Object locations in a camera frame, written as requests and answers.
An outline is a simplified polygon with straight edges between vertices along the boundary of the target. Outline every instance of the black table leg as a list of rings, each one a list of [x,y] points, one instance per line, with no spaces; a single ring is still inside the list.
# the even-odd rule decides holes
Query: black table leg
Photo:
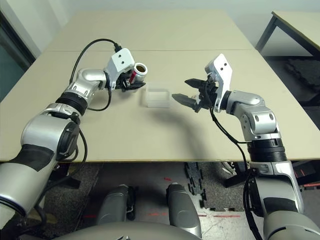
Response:
[[[255,49],[257,49],[259,53],[262,51],[267,41],[269,40],[271,34],[274,32],[276,28],[276,20],[277,18],[275,16],[272,16],[269,24],[266,26],[262,36],[260,37],[258,43],[256,44]]]
[[[51,172],[49,181],[55,182],[58,181],[65,176],[68,175],[70,163],[62,163],[57,170]],[[61,187],[68,188],[68,189],[79,189],[81,181],[76,180],[74,178],[69,178],[63,183],[61,183]]]
[[[320,93],[315,95],[309,101],[299,101],[302,107],[313,107],[313,106],[320,106]]]
[[[238,186],[238,185],[244,183],[246,181],[247,177],[248,177],[248,175],[246,173],[237,174],[233,177],[230,177],[230,178],[224,180],[224,186],[225,186],[225,188]]]

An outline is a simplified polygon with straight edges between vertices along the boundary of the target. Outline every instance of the wooden table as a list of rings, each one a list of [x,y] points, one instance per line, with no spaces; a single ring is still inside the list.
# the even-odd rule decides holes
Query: wooden table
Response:
[[[162,11],[161,14],[160,12],[146,11],[143,15],[144,23],[162,19],[163,16],[171,16],[169,19],[172,25],[168,27],[162,26],[161,21],[156,22],[159,27],[154,34],[161,32],[157,34],[159,38],[162,36],[162,41],[158,39],[157,44],[154,42],[157,37],[152,34],[140,38],[140,35],[134,35],[132,32],[133,39],[125,38],[124,33],[113,27],[113,23],[104,22],[109,35],[120,39],[124,47],[132,47],[134,50],[130,50],[134,59],[147,65],[148,75],[145,79],[147,84],[166,82],[172,93],[195,95],[198,91],[189,87],[184,81],[190,78],[205,79],[206,64],[223,53],[233,69],[231,89],[261,95],[267,106],[274,111],[287,157],[291,160],[320,159],[319,130],[263,57],[250,47],[249,42],[229,17],[221,11],[214,10]],[[80,50],[95,38],[108,37],[102,32],[94,34],[98,30],[101,31],[101,27],[93,30],[96,25],[101,24],[101,18],[118,16],[121,13],[84,12],[75,16],[75,19],[84,16],[87,18],[78,26],[77,21],[72,19],[66,26],[67,30],[62,30],[1,102],[1,161],[10,160],[17,155],[21,148],[21,133],[27,122],[49,103],[54,102],[67,87]],[[150,21],[145,19],[147,15],[150,15]],[[225,29],[218,34],[213,27],[206,28],[206,33],[203,34],[206,38],[198,37],[202,42],[200,45],[195,44],[197,34],[194,33],[202,33],[197,28],[202,25],[194,25],[190,21],[189,29],[184,25],[187,30],[179,30],[181,32],[175,36],[170,35],[175,24],[177,24],[175,29],[182,24],[178,20],[172,20],[174,15],[185,16],[185,19],[192,17],[198,23],[197,19],[201,16],[204,19],[202,23],[212,19],[213,23],[207,27],[215,24],[216,16],[219,16],[219,24]],[[83,38],[77,35],[81,29]],[[181,41],[180,35],[187,33],[190,38],[178,44]],[[165,43],[164,36],[167,36],[170,44]],[[79,67],[102,69],[112,54],[112,48],[107,44],[92,46],[92,49],[83,56]],[[107,100],[107,93],[100,91],[95,95],[92,107],[102,107]],[[236,117],[224,112],[217,117],[236,139],[243,140],[241,126]],[[145,87],[137,92],[114,91],[110,107],[103,112],[87,110],[80,127],[88,143],[88,162],[242,161],[237,147],[218,130],[207,110],[202,109],[199,113],[194,113],[192,109],[175,101],[172,102],[171,108],[147,108]],[[79,151],[78,160],[82,158],[83,153],[81,140],[79,140]]]
[[[147,83],[165,81],[172,93],[188,96],[197,94],[197,90],[184,80],[205,79],[204,66],[220,53],[225,54],[233,68],[231,89],[263,96],[274,111],[288,158],[319,159],[319,130],[257,51],[132,52],[136,61],[148,66]],[[54,102],[67,87],[78,54],[77,51],[45,52],[3,100],[0,105],[2,161],[19,152],[20,136],[28,120]],[[111,54],[90,51],[80,67],[101,69]],[[107,98],[105,91],[99,92],[92,106],[102,107]],[[147,108],[144,99],[144,88],[135,93],[115,91],[106,111],[87,110],[80,126],[88,143],[89,162],[241,160],[239,150],[218,130],[207,110],[194,113],[174,101],[168,109]],[[236,117],[221,113],[218,118],[235,138],[243,140]],[[79,142],[83,153],[83,144]]]
[[[320,59],[320,12],[273,11],[272,14],[255,49],[261,52],[275,28],[279,27],[314,57]],[[300,104],[304,107],[319,106],[320,93]]]
[[[79,12],[47,51],[81,51],[99,38],[130,51],[254,49],[224,11],[210,9]],[[113,45],[99,42],[88,50],[113,51]]]

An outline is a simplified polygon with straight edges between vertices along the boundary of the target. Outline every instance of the floor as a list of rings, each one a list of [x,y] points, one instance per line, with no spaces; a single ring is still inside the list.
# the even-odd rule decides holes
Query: floor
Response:
[[[173,182],[188,189],[189,179],[186,177],[183,162],[105,163],[89,195],[91,200],[78,228],[83,229],[95,224],[105,195],[120,184],[138,186],[135,221],[169,224],[166,188]],[[202,197],[199,194],[189,195],[200,218],[202,239],[255,239],[243,211],[212,211],[201,208]],[[256,222],[262,231],[263,219],[256,217]]]

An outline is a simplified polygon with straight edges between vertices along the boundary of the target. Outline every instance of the white wall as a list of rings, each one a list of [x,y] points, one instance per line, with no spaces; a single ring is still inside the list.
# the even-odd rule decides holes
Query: white wall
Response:
[[[267,26],[271,11],[320,12],[320,0],[3,0],[8,2],[40,51],[77,12],[130,9],[223,9],[255,46]],[[265,55],[309,55],[277,29]]]
[[[47,0],[1,0],[1,10],[36,57],[59,32],[63,23]]]

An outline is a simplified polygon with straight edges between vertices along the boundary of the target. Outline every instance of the table leg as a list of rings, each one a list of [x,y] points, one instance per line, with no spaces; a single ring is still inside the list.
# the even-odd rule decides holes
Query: table leg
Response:
[[[315,95],[309,101],[299,101],[302,107],[313,107],[313,106],[320,106],[320,93]]]
[[[262,51],[267,41],[269,40],[271,34],[274,32],[276,28],[276,20],[277,18],[275,16],[272,16],[269,24],[266,26],[262,36],[260,37],[258,43],[256,44],[255,49],[257,49],[259,53]]]

